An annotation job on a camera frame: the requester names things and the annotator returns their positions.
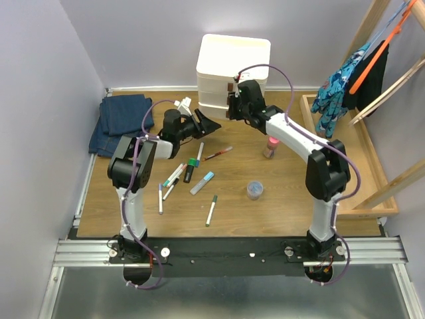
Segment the pink lidded tube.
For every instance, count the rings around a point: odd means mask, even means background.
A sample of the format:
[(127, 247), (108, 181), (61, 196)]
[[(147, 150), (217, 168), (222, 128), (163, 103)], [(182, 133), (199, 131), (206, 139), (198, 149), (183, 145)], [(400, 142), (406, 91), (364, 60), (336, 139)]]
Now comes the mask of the pink lidded tube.
[(265, 158), (273, 158), (277, 147), (279, 146), (280, 141), (271, 136), (268, 137), (266, 147), (264, 148), (263, 155)]

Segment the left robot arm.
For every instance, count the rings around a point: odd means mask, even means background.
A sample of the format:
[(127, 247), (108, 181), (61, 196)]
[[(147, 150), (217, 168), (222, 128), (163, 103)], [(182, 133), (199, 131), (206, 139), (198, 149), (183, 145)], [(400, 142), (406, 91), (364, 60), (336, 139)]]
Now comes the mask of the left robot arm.
[(156, 159), (173, 159), (187, 138), (200, 139), (221, 125), (196, 109), (193, 115), (176, 109), (165, 111), (163, 127), (157, 135), (122, 136), (108, 166), (108, 177), (120, 200), (120, 237), (124, 254), (141, 262), (150, 249), (144, 243), (147, 226), (143, 219), (143, 188), (147, 185)]

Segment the drawer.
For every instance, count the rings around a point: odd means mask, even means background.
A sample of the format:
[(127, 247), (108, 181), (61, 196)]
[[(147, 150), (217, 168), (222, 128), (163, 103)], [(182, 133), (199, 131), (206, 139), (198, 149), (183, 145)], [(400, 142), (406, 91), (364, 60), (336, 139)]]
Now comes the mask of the drawer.
[(199, 110), (210, 119), (230, 120), (228, 106), (216, 106), (199, 102)]
[(248, 102), (242, 100), (242, 91), (235, 92), (204, 92), (199, 91), (199, 102), (216, 106), (228, 106), (234, 110), (241, 110)]

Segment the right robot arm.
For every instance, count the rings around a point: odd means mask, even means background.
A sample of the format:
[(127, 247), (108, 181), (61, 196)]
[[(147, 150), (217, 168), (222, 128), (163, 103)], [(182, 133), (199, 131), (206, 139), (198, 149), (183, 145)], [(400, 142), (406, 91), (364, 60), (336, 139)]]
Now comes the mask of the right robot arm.
[(351, 178), (340, 141), (328, 142), (292, 121), (277, 106), (267, 106), (260, 85), (245, 80), (228, 95), (228, 118), (243, 120), (264, 135), (293, 150), (306, 164), (305, 186), (313, 197), (313, 219), (306, 235), (305, 251), (318, 261), (328, 255), (337, 240), (337, 202)]

